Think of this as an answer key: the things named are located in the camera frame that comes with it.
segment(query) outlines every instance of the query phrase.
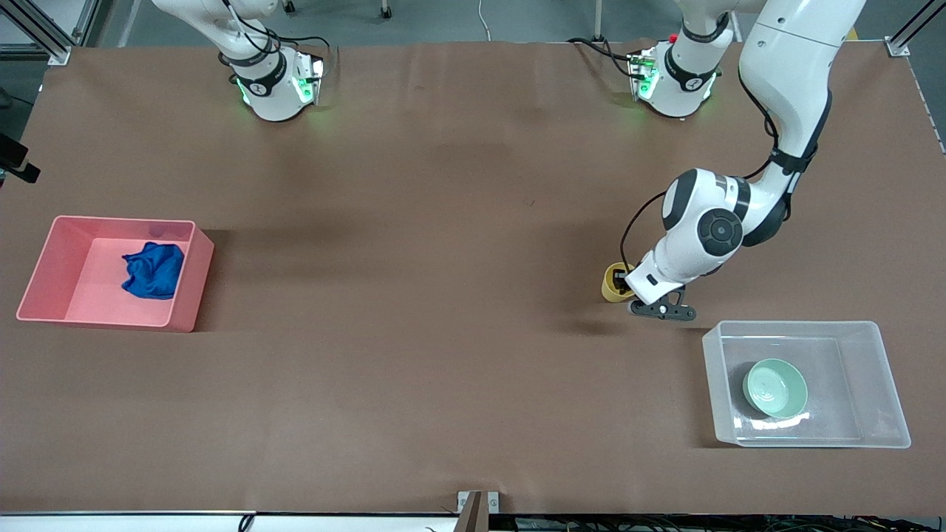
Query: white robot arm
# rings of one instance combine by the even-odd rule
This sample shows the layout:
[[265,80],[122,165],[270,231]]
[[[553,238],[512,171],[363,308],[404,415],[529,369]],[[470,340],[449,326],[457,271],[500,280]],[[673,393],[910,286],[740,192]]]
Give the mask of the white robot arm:
[[[706,4],[718,8],[726,3]],[[769,163],[755,183],[704,169],[688,170],[671,183],[661,213],[667,235],[624,278],[638,299],[629,305],[632,312],[673,317],[661,311],[672,306],[666,294],[712,273],[741,246],[762,243],[776,234],[790,208],[798,178],[815,155],[831,109],[828,74],[834,56],[864,4],[865,0],[769,0],[765,4],[745,39],[739,75],[750,97],[780,126],[773,132],[776,143]],[[704,19],[710,21],[702,26],[706,31],[721,17],[709,10]],[[692,32],[694,26],[697,24],[685,15],[684,27]],[[726,32],[719,33],[724,39]],[[691,73],[713,72],[726,45],[728,42],[716,40],[694,44],[681,34],[674,46],[666,46],[665,56],[687,65]],[[702,58],[702,66],[690,62],[690,52],[684,50],[698,50],[692,54]],[[660,86],[651,87],[650,96],[660,97],[658,105],[664,107],[655,105],[655,109],[678,115],[699,106],[702,95],[694,100],[692,93],[680,90],[680,83],[671,82],[676,81],[673,76],[658,75]],[[668,90],[659,93],[661,87]],[[678,105],[673,105],[674,98]]]
[[280,45],[257,19],[276,10],[276,0],[153,0],[158,9],[210,39],[236,72],[243,101],[264,120],[296,116],[318,96],[322,60]]

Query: clear plastic bin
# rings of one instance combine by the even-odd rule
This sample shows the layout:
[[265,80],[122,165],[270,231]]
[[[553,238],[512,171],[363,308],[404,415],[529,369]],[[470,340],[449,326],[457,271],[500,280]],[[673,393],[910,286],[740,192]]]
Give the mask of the clear plastic bin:
[[[743,447],[905,449],[910,433],[873,322],[724,321],[703,337],[716,437]],[[782,359],[808,383],[798,416],[775,419],[743,395],[760,360]]]

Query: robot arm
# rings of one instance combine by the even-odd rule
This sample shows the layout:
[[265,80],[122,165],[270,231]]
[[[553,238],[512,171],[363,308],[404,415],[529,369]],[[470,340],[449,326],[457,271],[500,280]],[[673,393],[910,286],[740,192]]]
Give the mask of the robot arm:
[[661,213],[667,235],[625,278],[643,304],[713,272],[741,246],[762,243],[779,230],[831,108],[832,61],[864,3],[769,0],[762,9],[745,40],[739,72],[746,91],[780,124],[776,147],[756,183],[704,169],[688,170],[671,183]]
[[270,121],[296,116],[318,95],[321,60],[281,46],[257,19],[276,0],[153,0],[158,9],[188,23],[214,43],[234,69],[243,101]]

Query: black clamp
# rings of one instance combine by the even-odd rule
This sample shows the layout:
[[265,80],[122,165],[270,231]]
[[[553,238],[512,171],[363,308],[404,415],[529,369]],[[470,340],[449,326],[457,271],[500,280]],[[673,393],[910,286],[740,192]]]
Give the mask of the black clamp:
[[663,62],[667,65],[667,74],[670,74],[671,78],[680,83],[680,90],[686,93],[694,93],[700,90],[716,74],[716,68],[703,74],[694,74],[684,70],[674,61],[674,47],[672,45],[667,48]]
[[781,167],[781,173],[785,175],[792,175],[796,172],[803,173],[806,169],[808,169],[808,165],[812,163],[812,159],[815,158],[816,153],[818,153],[817,144],[815,144],[815,147],[812,149],[811,153],[801,157],[789,155],[788,153],[775,148],[772,150],[772,153],[769,154],[769,161],[779,165]]
[[272,87],[276,86],[279,81],[283,79],[286,75],[286,56],[282,53],[278,53],[279,63],[276,65],[276,68],[272,70],[266,76],[262,78],[257,78],[255,80],[250,80],[249,78],[243,78],[242,76],[236,76],[240,81],[240,84],[246,87],[248,91],[253,93],[254,96],[266,97],[272,94]]
[[[683,304],[683,294],[687,291],[686,285],[666,293],[655,301],[652,305],[644,305],[643,301],[635,299],[627,304],[627,309],[632,314],[658,320],[673,320],[679,322],[691,322],[696,319],[696,309]],[[670,301],[670,295],[675,293],[676,302]]]
[[9,172],[27,183],[36,183],[40,178],[40,169],[26,160],[26,146],[0,133],[0,186],[3,184],[3,172]]
[[618,289],[618,294],[625,295],[628,292],[631,292],[630,285],[627,284],[627,272],[624,270],[614,270],[611,272],[611,282],[614,284],[614,288]]

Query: brown table surface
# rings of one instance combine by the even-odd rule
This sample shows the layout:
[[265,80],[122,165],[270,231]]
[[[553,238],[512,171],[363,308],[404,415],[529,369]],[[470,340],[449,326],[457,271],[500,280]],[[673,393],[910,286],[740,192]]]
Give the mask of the brown table surface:
[[[697,322],[601,299],[643,201],[766,156],[737,54],[679,121],[571,45],[344,49],[324,105],[273,124],[210,48],[76,49],[26,130],[40,182],[0,193],[0,509],[441,511],[489,488],[507,512],[943,513],[946,166],[881,44],[841,50],[793,218],[692,283]],[[196,221],[198,330],[16,322],[60,214]],[[700,337],[722,319],[876,321],[913,447],[718,443]]]

